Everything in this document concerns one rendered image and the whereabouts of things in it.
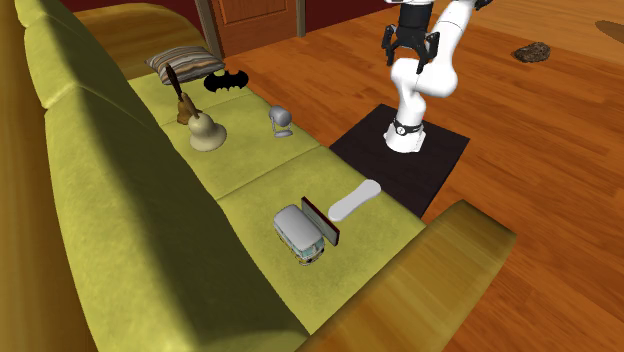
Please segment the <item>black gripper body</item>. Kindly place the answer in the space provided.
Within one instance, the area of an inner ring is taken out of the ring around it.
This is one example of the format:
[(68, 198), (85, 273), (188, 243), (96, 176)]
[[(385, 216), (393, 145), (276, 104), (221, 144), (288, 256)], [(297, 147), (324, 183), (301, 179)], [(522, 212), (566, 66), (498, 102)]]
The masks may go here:
[(425, 35), (432, 14), (432, 4), (403, 3), (400, 5), (396, 40), (392, 48), (405, 47), (416, 49), (425, 47)]

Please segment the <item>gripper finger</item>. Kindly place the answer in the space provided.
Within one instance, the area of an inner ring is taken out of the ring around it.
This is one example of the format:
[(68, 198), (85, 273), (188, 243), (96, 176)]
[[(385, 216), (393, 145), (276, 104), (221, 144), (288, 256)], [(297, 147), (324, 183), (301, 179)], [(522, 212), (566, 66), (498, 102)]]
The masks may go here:
[(425, 33), (422, 32), (420, 34), (421, 42), (416, 47), (416, 52), (419, 56), (419, 63), (417, 68), (417, 73), (421, 74), (424, 70), (424, 67), (432, 61), (438, 53), (439, 41), (440, 41), (440, 33), (439, 32), (431, 32)]
[(384, 35), (381, 41), (381, 48), (385, 50), (386, 63), (391, 66), (394, 62), (394, 52), (396, 48), (392, 44), (392, 37), (396, 32), (397, 27), (395, 25), (387, 25), (384, 30)]

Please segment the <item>dark brown rock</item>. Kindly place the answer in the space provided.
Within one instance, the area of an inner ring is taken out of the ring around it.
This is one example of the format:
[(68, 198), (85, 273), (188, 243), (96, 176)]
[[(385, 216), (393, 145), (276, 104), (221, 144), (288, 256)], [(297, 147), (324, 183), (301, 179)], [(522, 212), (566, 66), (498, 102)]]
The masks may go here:
[(518, 48), (511, 56), (521, 63), (537, 63), (546, 61), (551, 54), (551, 47), (544, 42), (533, 42)]

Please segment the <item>black robot stand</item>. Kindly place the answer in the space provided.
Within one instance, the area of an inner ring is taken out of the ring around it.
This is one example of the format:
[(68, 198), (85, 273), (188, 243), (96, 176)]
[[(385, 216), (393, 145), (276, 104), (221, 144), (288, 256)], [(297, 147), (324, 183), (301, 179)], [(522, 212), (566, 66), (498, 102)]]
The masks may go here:
[(380, 104), (330, 149), (416, 216), (424, 215), (469, 143), (465, 136), (426, 121), (417, 153), (391, 150), (382, 136), (396, 110)]

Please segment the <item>brown wooden door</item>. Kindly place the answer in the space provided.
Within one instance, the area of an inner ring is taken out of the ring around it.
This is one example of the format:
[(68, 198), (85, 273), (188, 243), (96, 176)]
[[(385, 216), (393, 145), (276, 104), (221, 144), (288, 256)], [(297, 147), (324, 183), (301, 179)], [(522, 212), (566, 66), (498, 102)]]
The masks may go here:
[(224, 59), (306, 34), (306, 0), (194, 0), (208, 49)]

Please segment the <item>white oblong remote control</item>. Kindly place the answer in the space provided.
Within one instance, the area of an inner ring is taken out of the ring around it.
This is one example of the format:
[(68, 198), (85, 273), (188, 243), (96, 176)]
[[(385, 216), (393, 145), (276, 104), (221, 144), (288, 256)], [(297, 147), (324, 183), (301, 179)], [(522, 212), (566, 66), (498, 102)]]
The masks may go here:
[(335, 202), (328, 210), (328, 218), (333, 222), (343, 221), (358, 207), (381, 193), (381, 185), (372, 179), (364, 180), (352, 192)]

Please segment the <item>black bat-shaped emblem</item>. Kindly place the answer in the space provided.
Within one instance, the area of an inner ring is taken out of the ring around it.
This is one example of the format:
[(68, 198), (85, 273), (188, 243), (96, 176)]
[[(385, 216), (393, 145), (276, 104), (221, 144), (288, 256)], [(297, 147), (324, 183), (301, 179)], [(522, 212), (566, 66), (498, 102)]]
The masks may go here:
[(239, 70), (235, 74), (231, 74), (225, 70), (222, 75), (211, 73), (204, 79), (204, 87), (210, 92), (216, 92), (219, 89), (230, 90), (231, 88), (245, 88), (249, 82), (249, 76), (246, 72)]

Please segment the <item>striped grey cushion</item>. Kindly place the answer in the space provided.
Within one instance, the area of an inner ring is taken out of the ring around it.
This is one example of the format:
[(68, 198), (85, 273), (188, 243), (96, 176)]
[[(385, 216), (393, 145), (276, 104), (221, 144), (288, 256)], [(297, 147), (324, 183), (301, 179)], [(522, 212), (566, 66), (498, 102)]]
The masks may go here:
[(170, 85), (166, 66), (176, 74), (179, 83), (186, 83), (206, 77), (225, 67), (225, 63), (213, 56), (202, 46), (179, 46), (157, 53), (145, 60), (164, 85)]

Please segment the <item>beige bell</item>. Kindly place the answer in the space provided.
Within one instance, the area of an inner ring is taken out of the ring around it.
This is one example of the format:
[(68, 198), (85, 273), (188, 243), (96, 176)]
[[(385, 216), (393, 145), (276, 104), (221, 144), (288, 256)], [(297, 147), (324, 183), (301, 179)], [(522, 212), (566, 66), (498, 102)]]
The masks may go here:
[(213, 151), (222, 146), (227, 138), (227, 131), (221, 124), (215, 123), (205, 113), (191, 116), (188, 121), (189, 142), (193, 149), (200, 152)]

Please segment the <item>grey toy van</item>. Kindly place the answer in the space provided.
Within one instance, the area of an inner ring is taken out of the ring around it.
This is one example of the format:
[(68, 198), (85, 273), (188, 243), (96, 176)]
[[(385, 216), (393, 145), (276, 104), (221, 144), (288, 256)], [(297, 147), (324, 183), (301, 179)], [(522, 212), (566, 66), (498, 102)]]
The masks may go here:
[(274, 216), (273, 226), (301, 265), (310, 265), (324, 253), (321, 231), (296, 205), (281, 209)]

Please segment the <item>yellow-green sofa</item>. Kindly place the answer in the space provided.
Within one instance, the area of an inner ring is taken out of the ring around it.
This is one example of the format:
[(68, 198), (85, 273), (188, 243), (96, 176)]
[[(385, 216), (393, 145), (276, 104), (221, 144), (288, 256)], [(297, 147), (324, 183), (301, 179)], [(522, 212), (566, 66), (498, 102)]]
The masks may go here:
[(60, 0), (0, 0), (0, 352), (441, 352), (513, 232), (459, 201), (430, 223), (388, 194), (301, 266), (273, 227), (361, 175), (304, 132), (271, 140), (256, 95), (197, 101), (228, 130), (199, 155)]

